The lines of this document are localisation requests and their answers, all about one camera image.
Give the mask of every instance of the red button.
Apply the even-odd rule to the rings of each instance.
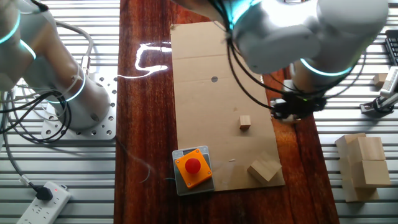
[[[185,163],[185,169],[190,174],[197,174],[200,170],[200,162],[196,158],[191,158]]]

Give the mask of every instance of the small wooden cube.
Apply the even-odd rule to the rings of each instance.
[[[350,179],[352,177],[351,172],[351,163],[349,161],[349,157],[340,158],[338,161],[338,165],[340,167],[340,173],[342,179]]]
[[[267,153],[263,152],[248,168],[248,172],[260,183],[268,181],[282,168],[279,161],[270,160]]]
[[[346,157],[349,155],[349,149],[347,148],[347,144],[351,141],[355,140],[358,137],[366,137],[365,133],[358,133],[358,134],[346,134],[341,138],[337,139],[335,142],[337,145],[338,154],[340,158]]]
[[[250,122],[250,116],[249,115],[244,115],[240,117],[240,122],[241,122],[241,126],[240,129],[241,130],[247,130],[250,128],[251,122]]]
[[[355,188],[353,180],[343,179],[341,181],[343,186],[346,202],[366,202],[370,200],[379,199],[377,188]]]
[[[391,185],[386,161],[361,161],[351,167],[354,187],[386,187]]]
[[[386,160],[380,137],[358,137],[351,141],[349,158],[354,164],[361,161],[383,161]]]
[[[388,75],[388,74],[386,74],[386,73],[381,73],[381,74],[375,75],[375,76],[373,77],[374,85],[377,86],[377,87],[379,87],[379,88],[382,88],[384,82],[386,81],[387,75]]]

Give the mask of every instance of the wooden table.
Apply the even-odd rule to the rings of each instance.
[[[122,0],[120,20],[119,74],[127,78],[118,80],[115,224],[338,223],[312,117],[295,126],[273,122],[286,186],[178,197],[168,179],[177,149],[172,55],[159,47],[170,47],[171,24],[207,19],[168,0]],[[157,65],[167,69],[153,72]]]

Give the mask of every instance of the metal mounting plate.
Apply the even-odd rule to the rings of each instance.
[[[84,130],[73,131],[68,130],[63,136],[62,140],[112,140],[116,136],[116,105],[118,98],[118,77],[117,75],[104,75],[100,73],[89,74],[89,77],[104,86],[111,99],[111,107],[105,119],[96,126]],[[55,113],[55,109],[51,104],[47,105],[49,113]],[[47,138],[59,130],[62,125],[60,121],[46,121],[44,120],[42,128],[43,138]]]
[[[211,169],[209,149],[207,146],[193,147],[190,149],[180,149],[180,150],[175,150],[172,153],[175,184],[177,186],[177,194],[179,196],[197,194],[197,193],[202,193],[202,192],[209,192],[209,191],[214,191],[214,189],[215,189],[213,178],[210,178],[210,179],[204,181],[203,183],[197,185],[196,187],[194,187],[191,190],[188,189],[188,187],[185,185],[184,180],[182,179],[180,171],[178,170],[177,166],[175,165],[175,160],[183,157],[184,155],[186,155],[189,152],[192,152],[193,150],[196,150],[196,149],[200,150],[200,152],[202,153],[203,157],[205,158],[207,164],[209,165],[209,167]]]

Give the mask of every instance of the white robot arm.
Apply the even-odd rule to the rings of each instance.
[[[329,86],[352,71],[388,15],[387,0],[175,2],[228,26],[233,45],[254,73],[290,64],[292,80],[284,83],[286,94],[271,102],[272,114],[280,119],[300,119],[322,110]]]
[[[108,112],[109,97],[83,75],[59,39],[50,13],[26,14],[41,10],[32,1],[0,0],[0,91],[23,77],[32,87],[64,92],[78,75],[66,93],[73,111],[71,128],[94,126]],[[388,15],[387,0],[310,0],[295,5],[280,0],[174,1],[222,22],[230,45],[254,73],[290,64],[292,80],[285,81],[282,98],[271,102],[272,114],[279,119],[300,119],[322,110],[327,87],[352,71]]]
[[[83,70],[62,44],[52,15],[40,6],[31,0],[0,0],[0,91],[10,90],[20,78],[33,88],[58,90],[72,110],[70,129],[90,128],[106,116],[109,96],[88,78],[89,57],[83,57]],[[62,113],[55,97],[48,101]]]

